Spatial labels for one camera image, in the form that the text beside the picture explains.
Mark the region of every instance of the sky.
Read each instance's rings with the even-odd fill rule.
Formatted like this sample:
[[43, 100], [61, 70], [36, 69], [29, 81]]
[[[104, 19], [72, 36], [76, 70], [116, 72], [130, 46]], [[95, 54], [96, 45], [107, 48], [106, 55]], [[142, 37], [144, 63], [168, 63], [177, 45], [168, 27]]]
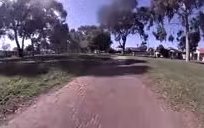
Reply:
[[[64, 8], [68, 12], [67, 23], [69, 28], [75, 28], [82, 25], [99, 25], [97, 13], [98, 10], [104, 6], [112, 3], [112, 0], [60, 0], [63, 3]], [[138, 0], [140, 6], [149, 6], [150, 0]], [[179, 26], [171, 26], [167, 27], [167, 31], [169, 33], [177, 33], [177, 28]], [[10, 43], [11, 49], [15, 47], [15, 43], [10, 41], [7, 38], [2, 38], [0, 41], [0, 49], [2, 44]], [[127, 38], [127, 47], [136, 47], [141, 44], [141, 39], [139, 35], [129, 35]], [[165, 47], [174, 47], [177, 48], [177, 42], [159, 42], [155, 39], [155, 37], [149, 33], [148, 47], [157, 47], [159, 44], [163, 44]], [[117, 47], [118, 43], [114, 41], [112, 47]], [[204, 41], [201, 40], [199, 43], [199, 47], [204, 48]]]

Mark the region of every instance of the grass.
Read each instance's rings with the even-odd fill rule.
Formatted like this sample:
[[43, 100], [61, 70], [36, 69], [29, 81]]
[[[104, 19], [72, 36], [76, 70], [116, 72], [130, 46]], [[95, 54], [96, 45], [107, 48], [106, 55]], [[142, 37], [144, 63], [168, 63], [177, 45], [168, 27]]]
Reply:
[[150, 67], [149, 80], [176, 108], [186, 108], [204, 116], [204, 65], [182, 60], [124, 57], [143, 60]]
[[38, 95], [84, 75], [107, 57], [38, 56], [0, 62], [0, 119]]

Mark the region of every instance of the tree canopy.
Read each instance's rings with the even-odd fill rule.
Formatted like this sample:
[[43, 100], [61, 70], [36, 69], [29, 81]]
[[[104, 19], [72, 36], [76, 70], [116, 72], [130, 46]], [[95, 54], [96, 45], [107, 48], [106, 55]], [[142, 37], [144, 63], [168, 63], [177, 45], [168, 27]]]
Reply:
[[[154, 12], [153, 21], [156, 21], [158, 25], [164, 26], [165, 20], [167, 19], [169, 25], [174, 22], [184, 28], [184, 39], [182, 38], [179, 45], [184, 46], [183, 44], [185, 44], [186, 61], [189, 61], [190, 46], [193, 47], [190, 43], [190, 41], [192, 41], [190, 38], [192, 35], [196, 35], [197, 37], [197, 34], [200, 33], [204, 37], [204, 0], [152, 0], [151, 9], [152, 12]], [[157, 33], [156, 35], [154, 34], [157, 39], [163, 40], [163, 38], [160, 37], [164, 37], [164, 34]], [[171, 34], [168, 40], [173, 41], [174, 36]]]
[[23, 56], [25, 40], [40, 41], [47, 38], [57, 24], [64, 24], [67, 13], [56, 0], [0, 0], [0, 37], [15, 40]]
[[102, 7], [98, 13], [101, 25], [115, 36], [115, 40], [119, 42], [123, 52], [130, 34], [138, 33], [140, 36], [148, 38], [144, 27], [150, 19], [149, 9], [145, 7], [137, 9], [137, 5], [136, 0], [117, 0], [110, 6]]

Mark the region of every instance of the foliage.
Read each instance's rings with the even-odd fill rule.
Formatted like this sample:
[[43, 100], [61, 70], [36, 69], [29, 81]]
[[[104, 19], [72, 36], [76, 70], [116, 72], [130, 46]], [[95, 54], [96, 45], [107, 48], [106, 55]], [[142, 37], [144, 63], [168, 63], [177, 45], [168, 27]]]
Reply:
[[[189, 34], [190, 52], [195, 52], [197, 50], [200, 39], [201, 38], [200, 38], [199, 32], [193, 32]], [[180, 38], [178, 48], [182, 51], [185, 51], [186, 49], [186, 37], [185, 36], [182, 36]]]
[[169, 57], [169, 51], [167, 49], [165, 49], [163, 45], [159, 45], [156, 48], [156, 52], [159, 52], [164, 58]]
[[148, 38], [144, 26], [150, 19], [149, 10], [145, 7], [137, 9], [137, 5], [136, 0], [117, 0], [110, 6], [102, 7], [98, 14], [100, 23], [115, 36], [123, 52], [130, 34], [138, 33], [144, 40]]
[[27, 52], [31, 52], [31, 51], [33, 51], [33, 50], [34, 50], [34, 48], [33, 48], [32, 45], [28, 45], [28, 46], [25, 48], [25, 51], [27, 51]]
[[153, 32], [153, 35], [156, 37], [157, 40], [161, 42], [166, 40], [166, 37], [167, 37], [166, 30], [162, 25], [157, 26], [157, 32]]
[[6, 34], [15, 40], [19, 55], [23, 56], [25, 40], [41, 42], [56, 24], [65, 22], [66, 15], [63, 5], [55, 0], [48, 4], [32, 0], [0, 0], [0, 36]]
[[146, 45], [147, 45], [147, 42], [142, 41], [141, 46], [139, 47], [139, 50], [142, 51], [142, 52], [147, 51], [148, 47]]
[[185, 42], [189, 46], [186, 48], [186, 60], [188, 61], [189, 35], [193, 33], [190, 28], [193, 27], [195, 19], [199, 19], [196, 21], [197, 28], [198, 31], [203, 32], [204, 37], [204, 0], [152, 0], [151, 3], [153, 12], [155, 12], [153, 21], [164, 25], [165, 19], [168, 19], [169, 23], [174, 21], [185, 28]]
[[50, 47], [56, 53], [62, 53], [68, 51], [68, 34], [69, 28], [67, 24], [57, 24], [52, 30], [49, 36]]
[[85, 47], [89, 50], [107, 51], [112, 44], [111, 35], [103, 28], [97, 26], [81, 26], [78, 28], [80, 42], [87, 42]]
[[89, 45], [91, 50], [108, 51], [112, 44], [111, 35], [108, 32], [101, 32], [94, 37], [92, 44]]
[[169, 38], [168, 38], [168, 41], [174, 42], [174, 36], [173, 36], [173, 35], [170, 35]]

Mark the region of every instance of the dirt path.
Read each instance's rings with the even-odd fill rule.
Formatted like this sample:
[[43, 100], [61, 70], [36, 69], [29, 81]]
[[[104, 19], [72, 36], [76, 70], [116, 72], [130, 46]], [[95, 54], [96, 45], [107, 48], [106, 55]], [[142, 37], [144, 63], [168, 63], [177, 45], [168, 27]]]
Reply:
[[142, 84], [145, 68], [100, 67], [39, 98], [2, 128], [189, 128]]

